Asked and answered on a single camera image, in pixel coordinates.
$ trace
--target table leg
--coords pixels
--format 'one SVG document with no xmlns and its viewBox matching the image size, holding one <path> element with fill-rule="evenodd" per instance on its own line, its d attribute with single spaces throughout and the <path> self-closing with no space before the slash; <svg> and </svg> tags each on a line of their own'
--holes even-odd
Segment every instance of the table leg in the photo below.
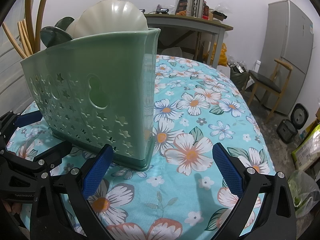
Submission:
<svg viewBox="0 0 320 240">
<path fill-rule="evenodd" d="M 218 66 L 220 53 L 221 53 L 221 49 L 222 49 L 223 38 L 224 38 L 224 32 L 225 32 L 225 29 L 220 28 L 220 32 L 219 32 L 218 40 L 217 40 L 217 47 L 216 47 L 216 51 L 215 51 L 213 62 L 212 62 L 213 68 L 217 68 L 217 66 Z"/>
<path fill-rule="evenodd" d="M 210 49 L 209 49 L 209 54 L 208 54 L 208 59 L 207 59 L 207 65 L 210 66 L 210 60 L 211 60 L 211 55 L 213 52 L 213 46 L 214 46 L 214 41 L 216 39 L 216 34 L 212 33 L 212 39 L 211 39 L 211 44 L 210 44 Z"/>
</svg>

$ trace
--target blue gripper pad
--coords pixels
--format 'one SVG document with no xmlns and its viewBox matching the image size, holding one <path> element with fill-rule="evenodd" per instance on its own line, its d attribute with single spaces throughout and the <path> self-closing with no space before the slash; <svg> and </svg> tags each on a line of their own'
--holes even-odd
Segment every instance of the blue gripper pad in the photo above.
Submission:
<svg viewBox="0 0 320 240">
<path fill-rule="evenodd" d="M 213 146 L 212 157 L 231 193 L 241 198 L 243 194 L 243 179 L 221 143 L 216 143 Z"/>
<path fill-rule="evenodd" d="M 113 148 L 108 146 L 102 150 L 104 150 L 104 152 L 97 158 L 83 180 L 82 194 L 84 199 L 88 199 L 89 196 L 96 192 L 112 162 Z"/>
</svg>

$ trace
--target plastic bag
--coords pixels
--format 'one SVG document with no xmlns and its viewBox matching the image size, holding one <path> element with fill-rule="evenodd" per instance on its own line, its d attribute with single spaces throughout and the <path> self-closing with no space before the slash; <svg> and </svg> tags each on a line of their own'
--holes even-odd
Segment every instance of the plastic bag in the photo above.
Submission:
<svg viewBox="0 0 320 240">
<path fill-rule="evenodd" d="M 211 55 L 210 65 L 213 62 L 213 57 L 214 57 L 214 54 L 215 54 L 215 51 L 216 51 L 216 47 L 217 47 L 217 43 L 215 43 L 214 46 L 213 46 L 213 52 L 212 52 L 212 55 Z M 221 53 L 220 53 L 220 57 L 219 57 L 218 65 L 227 66 L 226 52 L 227 52 L 227 46 L 223 43 L 222 44 Z M 207 54 L 203 55 L 203 58 L 207 59 L 208 55 L 209 55 L 209 52 Z"/>
<path fill-rule="evenodd" d="M 223 14 L 232 13 L 232 11 L 230 10 L 230 7 L 223 2 L 219 3 L 214 10 Z"/>
<path fill-rule="evenodd" d="M 288 179 L 288 184 L 296 218 L 303 217 L 319 202 L 320 189 L 317 183 L 303 171 L 294 171 Z"/>
</svg>

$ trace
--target refrigerator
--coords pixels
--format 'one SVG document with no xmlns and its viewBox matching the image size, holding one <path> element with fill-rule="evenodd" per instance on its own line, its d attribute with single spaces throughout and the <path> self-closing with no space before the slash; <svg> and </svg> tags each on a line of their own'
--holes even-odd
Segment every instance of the refrigerator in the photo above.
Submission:
<svg viewBox="0 0 320 240">
<path fill-rule="evenodd" d="M 290 0 L 269 4 L 265 41 L 258 73 L 270 78 L 276 62 L 275 58 L 288 62 L 293 70 L 288 86 L 276 109 L 288 115 L 296 102 L 309 68 L 313 46 L 313 24 L 311 20 Z M 288 70 L 279 66 L 274 83 L 281 89 Z M 262 99 L 265 90 L 258 87 L 256 96 Z M 264 103 L 272 109 L 277 96 L 271 94 Z"/>
</svg>

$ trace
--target wooden chair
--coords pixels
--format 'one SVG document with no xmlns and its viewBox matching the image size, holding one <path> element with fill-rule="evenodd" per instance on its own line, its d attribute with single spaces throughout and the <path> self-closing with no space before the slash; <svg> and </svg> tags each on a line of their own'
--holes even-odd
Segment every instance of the wooden chair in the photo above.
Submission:
<svg viewBox="0 0 320 240">
<path fill-rule="evenodd" d="M 247 83 L 249 81 L 249 78 L 251 77 L 254 81 L 254 87 L 253 87 L 253 90 L 252 90 L 252 93 L 251 93 L 251 96 L 249 98 L 249 101 L 247 103 L 247 105 L 249 106 L 253 97 L 254 97 L 254 94 L 258 88 L 258 86 L 264 88 L 266 90 L 266 92 L 264 93 L 261 101 L 260 101 L 260 105 L 262 105 L 268 98 L 269 94 L 270 93 L 273 93 L 275 94 L 277 97 L 278 97 L 278 100 L 276 101 L 275 105 L 273 106 L 271 112 L 269 113 L 269 115 L 267 116 L 267 119 L 266 119 L 266 123 L 270 120 L 271 116 L 273 115 L 273 112 L 275 111 L 275 109 L 277 108 L 284 92 L 285 92 L 285 89 L 287 88 L 287 85 L 288 85 L 288 82 L 289 82 L 289 78 L 290 78 L 290 75 L 291 75 L 291 71 L 292 71 L 292 66 L 284 61 L 281 61 L 279 59 L 276 59 L 275 58 L 275 62 L 277 62 L 276 64 L 276 67 L 270 77 L 267 78 L 255 71 L 252 71 L 252 70 L 249 70 L 249 73 L 248 73 L 248 77 L 247 77 L 247 80 L 244 84 L 244 87 L 242 89 L 242 93 L 244 93 L 245 91 L 245 88 L 247 86 Z M 289 70 L 289 73 L 288 73 L 288 76 L 284 82 L 284 85 L 282 87 L 282 89 L 280 89 L 275 83 L 274 83 L 274 80 L 276 78 L 276 75 L 277 75 L 277 72 L 278 72 L 278 68 L 279 68 L 279 64 L 284 66 L 287 70 Z"/>
</svg>

